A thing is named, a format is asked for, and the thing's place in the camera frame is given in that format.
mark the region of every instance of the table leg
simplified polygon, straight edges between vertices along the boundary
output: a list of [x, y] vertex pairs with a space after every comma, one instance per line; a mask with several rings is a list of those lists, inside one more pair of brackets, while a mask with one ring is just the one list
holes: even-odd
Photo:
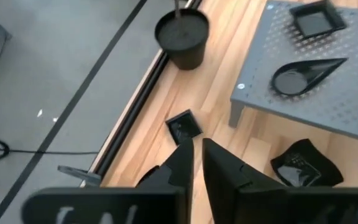
[[243, 109], [244, 109], [244, 104], [238, 101], [231, 101], [230, 118], [229, 118], [230, 127], [232, 128], [237, 127]]

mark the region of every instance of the wooden floor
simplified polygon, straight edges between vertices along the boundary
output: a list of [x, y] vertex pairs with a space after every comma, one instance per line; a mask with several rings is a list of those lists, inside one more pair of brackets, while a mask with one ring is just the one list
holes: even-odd
[[[358, 7], [357, 0], [334, 2]], [[134, 186], [151, 167], [161, 164], [176, 148], [164, 121], [189, 108], [204, 131], [194, 139], [193, 223], [212, 222], [201, 165], [203, 137], [271, 177], [269, 160], [293, 142], [310, 138], [342, 172], [345, 181], [340, 186], [358, 186], [358, 140], [250, 108], [237, 129], [227, 125], [229, 97], [264, 6], [264, 0], [203, 0], [200, 9], [211, 23], [204, 63], [190, 72], [167, 65], [103, 186]]]

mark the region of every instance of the black tray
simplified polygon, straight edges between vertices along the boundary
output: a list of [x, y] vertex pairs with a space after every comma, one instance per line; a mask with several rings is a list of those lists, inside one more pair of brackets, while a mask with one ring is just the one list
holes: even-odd
[[186, 110], [174, 116], [165, 123], [176, 145], [203, 132], [190, 110]]
[[304, 38], [331, 34], [345, 29], [346, 23], [328, 0], [305, 4], [290, 9], [295, 27]]

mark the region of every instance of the perforated tabletop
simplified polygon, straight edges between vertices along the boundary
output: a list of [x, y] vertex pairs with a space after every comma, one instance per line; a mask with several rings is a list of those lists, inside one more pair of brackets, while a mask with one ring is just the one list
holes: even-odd
[[[288, 11], [298, 5], [267, 2], [231, 100], [358, 138], [358, 9], [337, 9], [347, 29], [304, 39]], [[270, 87], [272, 75], [286, 63], [342, 57], [349, 59], [299, 97], [278, 95]]]

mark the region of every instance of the black plant pot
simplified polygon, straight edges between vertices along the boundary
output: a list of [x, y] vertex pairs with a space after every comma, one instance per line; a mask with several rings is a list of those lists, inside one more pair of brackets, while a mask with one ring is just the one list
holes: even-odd
[[180, 9], [180, 13], [179, 19], [175, 11], [163, 16], [155, 26], [154, 35], [179, 69], [192, 70], [203, 63], [209, 22], [195, 9]]

